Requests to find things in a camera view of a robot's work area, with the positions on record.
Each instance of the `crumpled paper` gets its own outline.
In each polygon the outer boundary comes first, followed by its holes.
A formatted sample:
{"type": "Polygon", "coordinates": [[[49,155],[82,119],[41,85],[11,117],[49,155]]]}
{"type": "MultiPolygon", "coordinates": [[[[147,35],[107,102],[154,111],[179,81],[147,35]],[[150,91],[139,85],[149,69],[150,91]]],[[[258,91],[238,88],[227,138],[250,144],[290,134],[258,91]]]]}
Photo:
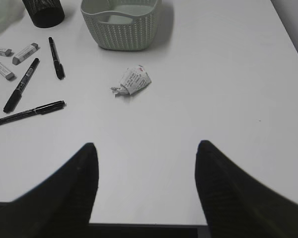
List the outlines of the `crumpled paper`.
{"type": "Polygon", "coordinates": [[[146,70],[141,65],[128,68],[120,80],[120,87],[110,88],[115,96],[133,95],[151,83],[146,70]]]}

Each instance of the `white eraser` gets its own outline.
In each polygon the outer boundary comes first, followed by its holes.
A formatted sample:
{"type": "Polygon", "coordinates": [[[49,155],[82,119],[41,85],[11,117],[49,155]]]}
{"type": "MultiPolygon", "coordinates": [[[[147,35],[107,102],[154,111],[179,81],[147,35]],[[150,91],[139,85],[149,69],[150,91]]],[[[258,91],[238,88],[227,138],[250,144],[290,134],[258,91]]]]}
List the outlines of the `white eraser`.
{"type": "Polygon", "coordinates": [[[32,54],[34,54],[38,49],[39,45],[36,43],[32,43],[13,57],[12,64],[20,64],[21,62],[29,58],[32,54]]]}
{"type": "Polygon", "coordinates": [[[11,54],[12,50],[11,49],[6,49],[0,47],[0,56],[9,56],[11,54]]]}
{"type": "Polygon", "coordinates": [[[0,74],[5,77],[7,80],[14,78],[14,73],[12,73],[7,67],[0,63],[0,74]]]}

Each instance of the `desk surface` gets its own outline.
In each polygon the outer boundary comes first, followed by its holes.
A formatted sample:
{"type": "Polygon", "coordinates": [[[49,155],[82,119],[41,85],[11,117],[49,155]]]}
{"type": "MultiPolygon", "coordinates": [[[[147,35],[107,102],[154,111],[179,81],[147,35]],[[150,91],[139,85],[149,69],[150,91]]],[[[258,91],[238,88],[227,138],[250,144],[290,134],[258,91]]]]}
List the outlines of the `desk surface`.
{"type": "Polygon", "coordinates": [[[97,46],[79,10],[63,0],[64,22],[33,26],[25,12],[0,34],[15,52],[41,49],[0,75],[0,118],[35,57],[41,62],[15,112],[65,100],[67,107],[0,126],[0,201],[27,192],[83,144],[98,150],[100,180],[90,222],[205,225],[194,181],[199,142],[298,203],[298,55],[269,0],[164,0],[154,44],[143,52],[97,46]],[[56,78],[48,37],[66,78],[56,78]],[[115,98],[126,68],[152,84],[115,98]]]}

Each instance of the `black pen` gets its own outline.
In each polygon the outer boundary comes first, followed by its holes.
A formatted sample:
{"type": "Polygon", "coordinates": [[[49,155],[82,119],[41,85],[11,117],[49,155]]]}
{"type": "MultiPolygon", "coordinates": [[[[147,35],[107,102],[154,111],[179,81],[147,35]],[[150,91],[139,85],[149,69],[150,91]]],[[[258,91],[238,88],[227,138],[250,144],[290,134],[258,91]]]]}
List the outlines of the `black pen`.
{"type": "Polygon", "coordinates": [[[51,113],[60,109],[63,109],[65,106],[65,102],[64,101],[58,101],[58,102],[54,102],[54,103],[50,103],[44,106],[40,106],[31,110],[27,110],[25,112],[21,112],[21,113],[17,113],[5,118],[1,118],[0,119],[0,125],[8,123],[8,122],[12,122],[12,121],[16,121],[16,120],[20,120],[23,118],[28,118],[37,114],[47,114],[47,113],[51,113]]]}
{"type": "Polygon", "coordinates": [[[14,108],[16,107],[16,105],[18,104],[18,102],[20,101],[20,99],[22,97],[22,93],[23,93],[26,85],[30,81],[30,78],[31,78],[34,70],[38,66],[38,64],[39,64],[39,59],[36,58],[33,61],[33,63],[31,64],[31,66],[29,67],[29,69],[27,70],[27,72],[25,73],[24,77],[21,79],[21,81],[18,84],[17,88],[12,93],[12,95],[9,98],[8,102],[6,103],[6,105],[5,105],[4,109],[3,109],[3,111],[5,113],[10,113],[10,112],[12,112],[14,110],[14,108]]]}
{"type": "Polygon", "coordinates": [[[63,66],[59,62],[58,56],[56,54],[55,44],[54,44],[52,37],[49,37],[49,42],[50,42],[50,47],[51,47],[51,52],[52,52],[56,75],[59,79],[63,79],[65,77],[64,69],[63,69],[63,66]]]}

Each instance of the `woven basket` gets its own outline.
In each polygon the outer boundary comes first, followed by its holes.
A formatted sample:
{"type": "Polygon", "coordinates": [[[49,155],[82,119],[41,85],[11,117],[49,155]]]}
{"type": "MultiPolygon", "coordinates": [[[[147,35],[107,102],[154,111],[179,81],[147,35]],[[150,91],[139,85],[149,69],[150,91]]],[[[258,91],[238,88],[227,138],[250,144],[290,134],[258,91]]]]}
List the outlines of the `woven basket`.
{"type": "Polygon", "coordinates": [[[154,39],[161,0],[82,0],[80,9],[100,47],[137,51],[154,39]]]}

